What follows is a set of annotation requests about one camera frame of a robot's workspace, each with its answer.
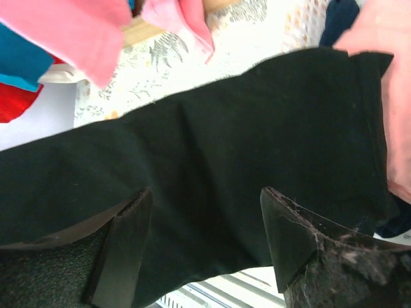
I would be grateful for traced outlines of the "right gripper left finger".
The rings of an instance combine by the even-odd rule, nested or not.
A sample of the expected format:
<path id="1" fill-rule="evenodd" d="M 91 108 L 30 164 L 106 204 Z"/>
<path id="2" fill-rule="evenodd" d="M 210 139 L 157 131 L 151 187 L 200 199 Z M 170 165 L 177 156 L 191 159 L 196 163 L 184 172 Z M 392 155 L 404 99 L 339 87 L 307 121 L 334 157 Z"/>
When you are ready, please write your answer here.
<path id="1" fill-rule="evenodd" d="M 1 247 L 1 307 L 131 307 L 152 215 L 149 188 L 31 243 Z"/>

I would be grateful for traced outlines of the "black t shirt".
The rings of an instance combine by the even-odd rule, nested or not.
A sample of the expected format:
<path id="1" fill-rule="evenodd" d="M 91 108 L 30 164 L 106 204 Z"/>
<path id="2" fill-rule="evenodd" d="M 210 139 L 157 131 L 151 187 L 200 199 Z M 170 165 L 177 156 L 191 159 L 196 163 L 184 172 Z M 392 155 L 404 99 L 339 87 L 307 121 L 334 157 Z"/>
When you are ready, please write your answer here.
<path id="1" fill-rule="evenodd" d="M 1 152 L 1 244 L 33 241 L 153 191 L 134 307 L 271 265 L 272 187 L 367 235 L 395 213 L 381 78 L 392 55 L 319 47 Z"/>

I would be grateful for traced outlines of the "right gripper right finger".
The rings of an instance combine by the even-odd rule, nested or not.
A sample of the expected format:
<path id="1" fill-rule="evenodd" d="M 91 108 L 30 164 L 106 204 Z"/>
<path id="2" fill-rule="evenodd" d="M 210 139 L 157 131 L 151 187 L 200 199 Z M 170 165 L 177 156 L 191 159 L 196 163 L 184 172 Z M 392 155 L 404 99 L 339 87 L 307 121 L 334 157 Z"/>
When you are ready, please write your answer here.
<path id="1" fill-rule="evenodd" d="M 410 247 L 367 236 L 271 187 L 260 196 L 287 307 L 410 307 Z"/>

